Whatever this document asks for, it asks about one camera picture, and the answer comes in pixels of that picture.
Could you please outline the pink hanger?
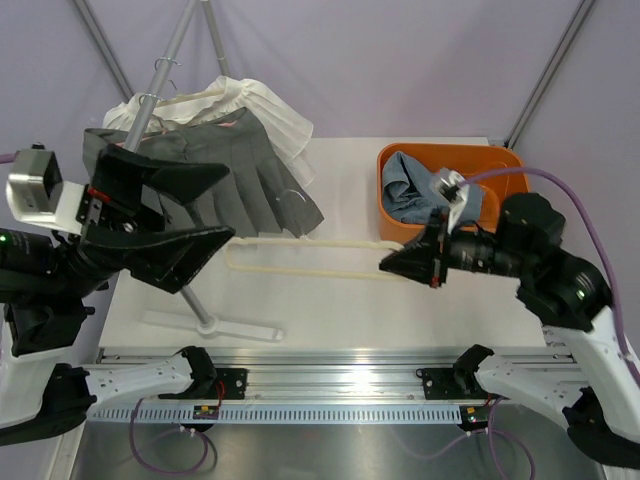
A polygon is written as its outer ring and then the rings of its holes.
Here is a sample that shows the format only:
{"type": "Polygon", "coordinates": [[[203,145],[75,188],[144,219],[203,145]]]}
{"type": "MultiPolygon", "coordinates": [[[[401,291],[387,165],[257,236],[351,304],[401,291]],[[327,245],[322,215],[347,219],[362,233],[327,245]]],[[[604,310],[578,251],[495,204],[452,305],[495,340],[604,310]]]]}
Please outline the pink hanger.
{"type": "Polygon", "coordinates": [[[211,122],[204,122],[204,123],[200,123],[197,125],[187,125],[187,126],[180,126],[180,127],[176,127],[176,128],[169,128],[169,127],[164,127],[161,128],[160,130],[151,132],[151,133],[146,133],[145,137],[152,137],[152,136],[158,136],[158,135],[166,135],[166,134],[170,134],[170,133],[174,133],[174,132],[183,132],[183,131],[187,131],[190,129],[203,129],[205,127],[207,128],[211,128],[211,127],[219,127],[219,128],[231,128],[234,127],[237,124],[237,120],[233,120],[233,121],[224,121],[224,122],[216,122],[216,121],[211,121],[211,122]]]}

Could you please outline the grey pleated skirt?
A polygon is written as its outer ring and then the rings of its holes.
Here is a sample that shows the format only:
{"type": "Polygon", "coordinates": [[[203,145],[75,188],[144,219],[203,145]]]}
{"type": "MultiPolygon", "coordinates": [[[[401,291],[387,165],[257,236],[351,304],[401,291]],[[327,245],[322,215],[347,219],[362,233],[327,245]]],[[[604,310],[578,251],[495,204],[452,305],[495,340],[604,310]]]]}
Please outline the grey pleated skirt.
{"type": "Polygon", "coordinates": [[[230,226],[237,237],[261,233],[294,236],[312,232],[324,215],[272,150],[257,118],[241,108],[216,122],[237,120],[231,128],[203,128],[146,137],[137,152],[182,163],[220,163],[230,169],[224,179],[181,207],[145,188],[143,204],[165,214],[177,228],[230,226]]]}

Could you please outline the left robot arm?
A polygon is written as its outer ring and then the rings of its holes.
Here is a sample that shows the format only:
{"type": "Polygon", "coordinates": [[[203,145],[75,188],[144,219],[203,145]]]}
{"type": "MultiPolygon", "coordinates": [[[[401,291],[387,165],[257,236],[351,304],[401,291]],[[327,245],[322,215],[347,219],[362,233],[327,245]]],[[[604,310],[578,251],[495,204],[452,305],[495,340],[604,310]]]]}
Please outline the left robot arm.
{"type": "Polygon", "coordinates": [[[88,184],[62,179],[54,152],[15,154],[6,197],[34,234],[1,233],[1,442],[62,435],[92,412],[127,398],[201,399],[218,385],[205,349],[187,346],[163,362],[114,372],[65,362],[84,321],[86,298],[122,271],[167,293],[186,287],[233,237],[228,226],[173,227],[144,205],[151,189],[192,205],[229,170],[219,163],[153,159],[108,145],[88,184]]]}

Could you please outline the cream plastic hanger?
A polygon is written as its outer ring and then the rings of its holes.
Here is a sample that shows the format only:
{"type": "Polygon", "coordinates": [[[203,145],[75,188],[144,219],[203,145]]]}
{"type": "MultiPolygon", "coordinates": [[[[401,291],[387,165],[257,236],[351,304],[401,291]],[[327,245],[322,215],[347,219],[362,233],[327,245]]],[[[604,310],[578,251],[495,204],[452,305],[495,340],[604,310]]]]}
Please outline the cream plastic hanger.
{"type": "Polygon", "coordinates": [[[400,276],[383,272],[379,262],[402,248],[383,241],[377,233],[376,211],[367,205],[323,210],[324,220],[299,237],[285,230],[256,237],[235,237],[222,258],[230,270],[267,275],[404,283],[400,276]]]}

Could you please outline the blue denim skirt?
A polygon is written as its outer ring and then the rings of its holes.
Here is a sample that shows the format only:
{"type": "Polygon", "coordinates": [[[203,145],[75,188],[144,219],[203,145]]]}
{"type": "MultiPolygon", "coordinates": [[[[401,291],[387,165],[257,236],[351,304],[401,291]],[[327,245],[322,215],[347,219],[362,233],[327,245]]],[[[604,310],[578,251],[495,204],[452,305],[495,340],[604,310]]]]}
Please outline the blue denim skirt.
{"type": "Polygon", "coordinates": [[[462,181],[463,176],[446,167],[433,173],[414,157],[396,151],[382,169],[383,209],[400,223],[426,225],[433,211],[449,206],[441,188],[454,180],[462,181]]]}

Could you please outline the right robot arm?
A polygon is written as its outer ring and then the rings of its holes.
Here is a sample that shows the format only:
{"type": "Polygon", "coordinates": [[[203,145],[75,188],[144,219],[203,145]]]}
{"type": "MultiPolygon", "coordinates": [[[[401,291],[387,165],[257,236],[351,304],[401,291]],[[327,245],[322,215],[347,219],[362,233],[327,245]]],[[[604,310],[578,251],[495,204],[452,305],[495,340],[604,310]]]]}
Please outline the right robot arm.
{"type": "Polygon", "coordinates": [[[638,469],[639,386],[629,369],[639,361],[619,349],[624,337],[603,275],[562,249],[564,216],[536,193],[517,193],[503,201],[492,232],[451,228],[448,220],[448,209],[433,212],[380,269],[431,288],[451,269],[518,279],[517,299],[569,348],[587,380],[564,387],[475,344],[453,364],[456,389],[517,402],[553,421],[590,459],[638,469]]]}

